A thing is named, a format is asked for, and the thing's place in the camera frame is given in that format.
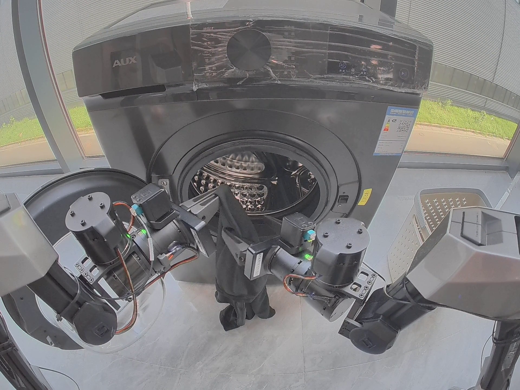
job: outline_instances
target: white laundry basket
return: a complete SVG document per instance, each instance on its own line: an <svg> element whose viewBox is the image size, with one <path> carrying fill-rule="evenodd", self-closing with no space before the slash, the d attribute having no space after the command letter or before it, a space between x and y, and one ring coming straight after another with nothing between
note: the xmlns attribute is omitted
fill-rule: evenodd
<svg viewBox="0 0 520 390"><path fill-rule="evenodd" d="M415 195L414 206L388 252L388 267L393 282L408 270L421 244L449 211L463 206L491 207L484 192L479 189L423 189Z"/></svg>

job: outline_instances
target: road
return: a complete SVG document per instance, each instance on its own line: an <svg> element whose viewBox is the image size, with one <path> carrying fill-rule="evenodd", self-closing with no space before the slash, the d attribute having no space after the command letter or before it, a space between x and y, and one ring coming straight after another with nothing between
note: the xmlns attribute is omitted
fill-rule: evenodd
<svg viewBox="0 0 520 390"><path fill-rule="evenodd" d="M87 156L103 154L94 133L80 134L80 141ZM24 141L0 148L0 166L39 162L55 159L46 139Z"/></svg>
<svg viewBox="0 0 520 390"><path fill-rule="evenodd" d="M509 140L454 128L416 124L406 150L503 157Z"/></svg>
<svg viewBox="0 0 520 390"><path fill-rule="evenodd" d="M94 133L80 134L80 140L88 156L103 154ZM407 150L422 152L476 154L502 157L509 140L486 137L463 130L415 125ZM22 142L0 148L0 166L54 159L53 152L45 139Z"/></svg>

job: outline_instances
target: grass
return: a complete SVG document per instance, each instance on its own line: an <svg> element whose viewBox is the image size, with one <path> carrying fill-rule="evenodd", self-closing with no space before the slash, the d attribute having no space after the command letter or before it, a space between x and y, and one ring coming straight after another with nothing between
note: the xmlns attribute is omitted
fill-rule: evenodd
<svg viewBox="0 0 520 390"><path fill-rule="evenodd" d="M85 106L69 108L69 116L77 131L85 132L92 129ZM495 117L484 111L456 107L450 100L423 100L417 122L460 128L507 140L511 140L516 130L516 123L510 120ZM43 137L43 131L36 118L17 121L11 117L9 123L0 127L0 147L40 137Z"/></svg>
<svg viewBox="0 0 520 390"><path fill-rule="evenodd" d="M517 126L513 121L496 117L485 111L456 107L451 104L450 100L423 100L417 122L455 127L507 140L512 139Z"/></svg>
<svg viewBox="0 0 520 390"><path fill-rule="evenodd" d="M69 116L77 131L92 129L92 123L84 106L69 108ZM9 123L0 126L0 147L40 137L43 137L43 130L36 118L15 120L11 117Z"/></svg>

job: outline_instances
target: yellow warning sticker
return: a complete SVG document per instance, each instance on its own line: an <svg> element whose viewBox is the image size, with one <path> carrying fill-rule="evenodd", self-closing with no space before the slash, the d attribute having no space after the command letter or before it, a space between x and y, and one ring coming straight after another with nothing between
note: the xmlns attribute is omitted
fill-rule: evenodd
<svg viewBox="0 0 520 390"><path fill-rule="evenodd" d="M368 198L370 198L371 193L372 193L372 188L365 189L363 191L363 196L361 197L361 199L358 202L358 205L365 205L368 202Z"/></svg>

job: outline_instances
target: washing machine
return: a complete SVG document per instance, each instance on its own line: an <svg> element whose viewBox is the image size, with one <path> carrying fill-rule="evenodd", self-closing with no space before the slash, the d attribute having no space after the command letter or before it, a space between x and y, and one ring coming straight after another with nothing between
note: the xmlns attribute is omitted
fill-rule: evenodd
<svg viewBox="0 0 520 390"><path fill-rule="evenodd" d="M432 56L427 38L348 0L158 3L72 54L111 167L177 203L227 184L261 237L294 212L370 224ZM214 261L174 277L213 282Z"/></svg>

